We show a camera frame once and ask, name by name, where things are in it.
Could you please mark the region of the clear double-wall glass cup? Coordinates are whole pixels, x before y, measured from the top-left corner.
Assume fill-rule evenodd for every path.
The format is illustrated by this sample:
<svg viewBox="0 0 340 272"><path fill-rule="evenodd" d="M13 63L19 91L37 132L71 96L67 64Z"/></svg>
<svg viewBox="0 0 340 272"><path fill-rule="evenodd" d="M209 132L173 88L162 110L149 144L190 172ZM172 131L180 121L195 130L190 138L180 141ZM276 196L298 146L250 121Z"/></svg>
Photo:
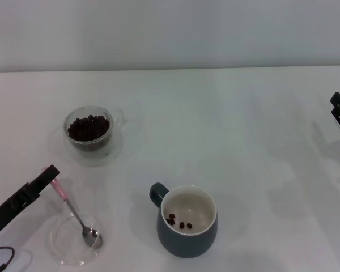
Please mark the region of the clear double-wall glass cup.
<svg viewBox="0 0 340 272"><path fill-rule="evenodd" d="M102 136L97 137L90 141L80 141L73 139L69 136L68 129L77 119L83 119L85 117L103 116L109 121L109 128L104 132ZM106 153L109 148L109 143L114 139L114 135L117 133L124 123L124 114L121 109L115 109L113 114L103 107L97 106L85 106L75 109L69 113L63 122L63 132L65 135L65 143L69 144L78 153L83 153L83 156L87 154L96 154L104 152Z"/></svg>

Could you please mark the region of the coffee bean pile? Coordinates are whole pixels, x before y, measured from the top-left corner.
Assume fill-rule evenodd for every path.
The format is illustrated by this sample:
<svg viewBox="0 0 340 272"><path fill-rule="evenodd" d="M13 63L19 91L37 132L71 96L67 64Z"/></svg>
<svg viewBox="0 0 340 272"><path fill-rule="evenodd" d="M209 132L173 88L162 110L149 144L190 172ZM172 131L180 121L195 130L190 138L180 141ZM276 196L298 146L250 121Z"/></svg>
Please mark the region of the coffee bean pile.
<svg viewBox="0 0 340 272"><path fill-rule="evenodd" d="M80 142L93 141L102 137L109 129L111 122L104 116L89 115L76 118L67 129L70 138Z"/></svg>

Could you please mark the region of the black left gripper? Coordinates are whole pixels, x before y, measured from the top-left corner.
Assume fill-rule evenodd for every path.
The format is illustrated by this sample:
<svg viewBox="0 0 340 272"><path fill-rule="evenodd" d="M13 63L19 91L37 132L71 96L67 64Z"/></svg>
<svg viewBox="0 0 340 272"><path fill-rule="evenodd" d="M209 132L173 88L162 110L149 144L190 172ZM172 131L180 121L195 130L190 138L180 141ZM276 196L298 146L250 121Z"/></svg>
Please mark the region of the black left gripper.
<svg viewBox="0 0 340 272"><path fill-rule="evenodd" d="M21 187L9 199L1 204L0 232L24 209L37 200L41 191L44 190L59 173L59 170L54 165L50 165L48 168L44 169L37 178Z"/></svg>

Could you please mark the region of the dark grey ceramic mug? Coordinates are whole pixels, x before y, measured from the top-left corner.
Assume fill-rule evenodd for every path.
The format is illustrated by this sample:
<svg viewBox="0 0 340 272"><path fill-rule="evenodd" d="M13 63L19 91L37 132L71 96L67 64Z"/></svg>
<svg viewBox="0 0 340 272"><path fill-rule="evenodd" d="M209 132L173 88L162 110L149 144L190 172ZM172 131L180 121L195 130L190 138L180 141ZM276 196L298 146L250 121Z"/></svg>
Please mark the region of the dark grey ceramic mug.
<svg viewBox="0 0 340 272"><path fill-rule="evenodd" d="M156 231L167 251L177 257L194 258L210 249L218 231L218 211L208 192L194 185L169 190L158 182L150 188L149 196L158 208ZM170 213L176 215L177 222L191 223L193 228L170 226L166 222Z"/></svg>

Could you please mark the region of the clear glass saucer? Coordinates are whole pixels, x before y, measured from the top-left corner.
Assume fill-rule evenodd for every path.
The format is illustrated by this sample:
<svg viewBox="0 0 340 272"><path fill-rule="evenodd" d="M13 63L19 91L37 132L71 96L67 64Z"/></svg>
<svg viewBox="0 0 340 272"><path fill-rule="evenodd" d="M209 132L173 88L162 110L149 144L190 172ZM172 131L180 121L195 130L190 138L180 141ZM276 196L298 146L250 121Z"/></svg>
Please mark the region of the clear glass saucer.
<svg viewBox="0 0 340 272"><path fill-rule="evenodd" d="M77 163L86 167L101 167L120 154L123 146L121 128L113 127L109 134L96 142L76 142L64 134L64 146L66 151Z"/></svg>

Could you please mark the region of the pink handled steel spoon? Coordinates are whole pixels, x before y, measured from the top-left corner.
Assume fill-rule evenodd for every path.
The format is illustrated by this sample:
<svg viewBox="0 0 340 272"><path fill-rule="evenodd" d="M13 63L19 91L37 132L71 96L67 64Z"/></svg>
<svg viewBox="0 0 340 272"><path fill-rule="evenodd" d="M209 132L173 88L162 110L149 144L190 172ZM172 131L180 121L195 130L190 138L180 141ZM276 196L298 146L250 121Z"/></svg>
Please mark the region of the pink handled steel spoon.
<svg viewBox="0 0 340 272"><path fill-rule="evenodd" d="M80 226L82 227L82 238L86 245L93 249L99 249L103 245L103 237L102 235L95 230L94 228L87 227L84 222L82 221L81 217L75 210L74 206L70 202L67 194L65 193L63 187L60 185L58 180L54 178L50 182L52 188L56 191L56 193L59 195L59 197L64 201L64 203L68 206L71 213L74 215L76 220L79 222Z"/></svg>

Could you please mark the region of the small clear glass dish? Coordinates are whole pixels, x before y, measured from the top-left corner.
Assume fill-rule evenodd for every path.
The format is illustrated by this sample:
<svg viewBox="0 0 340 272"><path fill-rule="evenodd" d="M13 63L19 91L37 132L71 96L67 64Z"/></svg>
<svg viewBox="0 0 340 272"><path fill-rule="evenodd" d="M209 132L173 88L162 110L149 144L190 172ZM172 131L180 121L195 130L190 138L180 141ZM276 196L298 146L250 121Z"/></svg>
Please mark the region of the small clear glass dish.
<svg viewBox="0 0 340 272"><path fill-rule="evenodd" d="M79 213L79 217L85 226L97 232L93 245L86 244L82 225L72 212L57 218L47 234L48 251L62 266L84 266L105 248L105 231L100 221L86 212Z"/></svg>

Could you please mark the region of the few coffee beans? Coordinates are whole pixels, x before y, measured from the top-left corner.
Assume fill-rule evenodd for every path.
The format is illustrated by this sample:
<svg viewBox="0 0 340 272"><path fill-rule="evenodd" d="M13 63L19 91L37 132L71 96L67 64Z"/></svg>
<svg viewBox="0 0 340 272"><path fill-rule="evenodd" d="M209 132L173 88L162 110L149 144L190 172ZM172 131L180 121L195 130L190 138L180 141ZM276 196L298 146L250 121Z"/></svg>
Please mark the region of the few coffee beans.
<svg viewBox="0 0 340 272"><path fill-rule="evenodd" d="M177 222L176 221L176 215L173 213L168 214L168 218L166 219L166 222L172 226L175 227L177 226L179 229L184 229L185 227L188 229L192 229L193 225L191 223L185 223L185 222Z"/></svg>

